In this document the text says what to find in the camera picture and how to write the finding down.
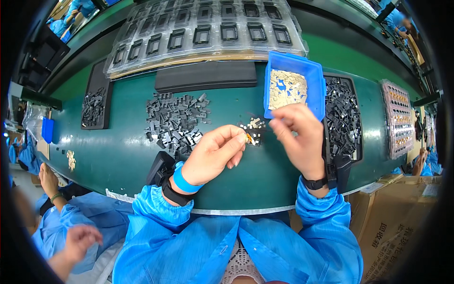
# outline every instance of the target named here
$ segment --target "plastic bag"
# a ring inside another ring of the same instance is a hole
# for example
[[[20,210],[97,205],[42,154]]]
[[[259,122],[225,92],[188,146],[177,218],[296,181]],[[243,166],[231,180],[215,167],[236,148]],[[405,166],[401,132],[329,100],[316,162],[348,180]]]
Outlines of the plastic bag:
[[[25,111],[22,126],[28,131],[35,141],[41,137],[41,127],[43,125],[43,117],[47,117],[50,108],[43,105],[33,105],[27,102],[27,110]]]

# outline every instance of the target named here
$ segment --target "blue wristband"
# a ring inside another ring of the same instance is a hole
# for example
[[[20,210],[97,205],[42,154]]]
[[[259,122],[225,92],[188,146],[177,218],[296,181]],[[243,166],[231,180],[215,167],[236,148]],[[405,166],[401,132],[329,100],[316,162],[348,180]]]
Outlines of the blue wristband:
[[[203,185],[192,185],[189,184],[181,175],[181,168],[183,167],[183,162],[178,162],[177,163],[177,168],[175,169],[175,172],[173,173],[173,182],[175,185],[181,189],[184,192],[187,193],[195,193],[197,192]]]

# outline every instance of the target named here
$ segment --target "fingernail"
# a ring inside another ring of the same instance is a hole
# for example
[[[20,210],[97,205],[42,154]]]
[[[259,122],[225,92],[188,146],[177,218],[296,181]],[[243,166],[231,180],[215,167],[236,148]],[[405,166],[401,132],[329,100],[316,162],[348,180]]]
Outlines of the fingernail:
[[[246,134],[241,133],[241,134],[238,134],[238,135],[236,136],[236,139],[237,139],[238,142],[244,144],[244,143],[246,143],[246,141],[247,141],[247,136],[246,136]]]
[[[275,126],[276,125],[276,119],[275,118],[271,119],[270,122],[268,122],[268,125],[271,126],[271,127]]]

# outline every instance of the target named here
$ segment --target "small blue box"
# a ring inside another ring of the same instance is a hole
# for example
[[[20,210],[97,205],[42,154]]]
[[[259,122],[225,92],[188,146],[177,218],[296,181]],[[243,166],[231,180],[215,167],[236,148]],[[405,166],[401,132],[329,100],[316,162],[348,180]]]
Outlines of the small blue box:
[[[43,126],[41,128],[41,136],[47,144],[52,143],[52,135],[54,134],[54,120],[43,117]]]
[[[263,97],[265,118],[274,118],[271,115],[271,110],[268,109],[270,106],[271,69],[303,75],[307,82],[307,106],[318,120],[321,121],[325,117],[326,82],[320,63],[294,54],[270,51],[265,70],[265,95]]]

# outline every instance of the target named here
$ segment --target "black wrist strap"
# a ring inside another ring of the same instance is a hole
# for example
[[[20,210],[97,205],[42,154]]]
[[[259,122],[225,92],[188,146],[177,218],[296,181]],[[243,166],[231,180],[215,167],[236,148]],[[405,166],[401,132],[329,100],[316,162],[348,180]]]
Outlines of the black wrist strap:
[[[324,185],[328,184],[328,178],[326,177],[326,174],[324,178],[319,180],[307,180],[303,175],[301,175],[301,177],[306,188],[310,190],[321,189]]]
[[[194,199],[196,194],[197,193],[185,195],[175,192],[170,185],[168,177],[166,177],[163,182],[163,195],[180,206],[187,205],[191,200]]]

